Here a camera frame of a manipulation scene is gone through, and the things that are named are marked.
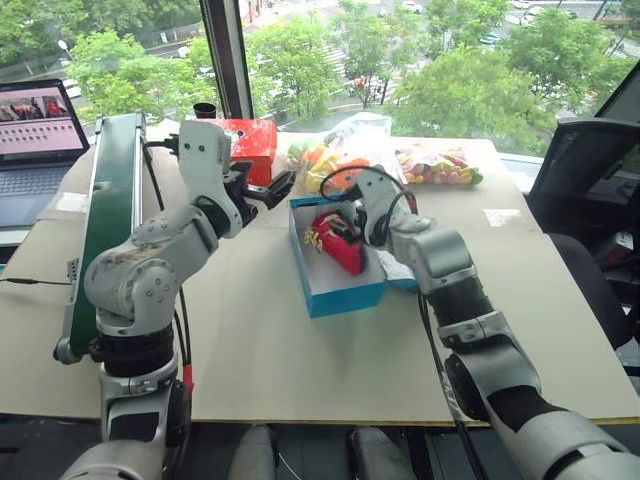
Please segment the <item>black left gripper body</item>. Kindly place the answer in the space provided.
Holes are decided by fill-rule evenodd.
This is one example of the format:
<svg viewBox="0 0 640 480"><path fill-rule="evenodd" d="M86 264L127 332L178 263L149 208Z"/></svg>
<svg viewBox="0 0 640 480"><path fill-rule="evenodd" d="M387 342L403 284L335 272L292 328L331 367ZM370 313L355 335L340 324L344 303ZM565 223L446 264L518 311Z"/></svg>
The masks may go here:
<svg viewBox="0 0 640 480"><path fill-rule="evenodd" d="M250 162L233 162L223 175L225 191L238 209L243 225L249 225L258 214L257 207L246 201L246 194L249 192L247 174L250 168Z"/></svg>

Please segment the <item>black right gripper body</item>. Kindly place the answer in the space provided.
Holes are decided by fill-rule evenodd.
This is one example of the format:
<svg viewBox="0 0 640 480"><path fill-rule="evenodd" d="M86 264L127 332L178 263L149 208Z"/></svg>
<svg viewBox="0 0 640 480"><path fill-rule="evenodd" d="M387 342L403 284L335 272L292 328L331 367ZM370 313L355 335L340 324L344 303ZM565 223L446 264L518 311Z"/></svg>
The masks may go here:
<svg viewBox="0 0 640 480"><path fill-rule="evenodd" d="M362 200L350 200L346 206L346 215L357 238L365 245L372 246L367 233L368 210Z"/></svg>

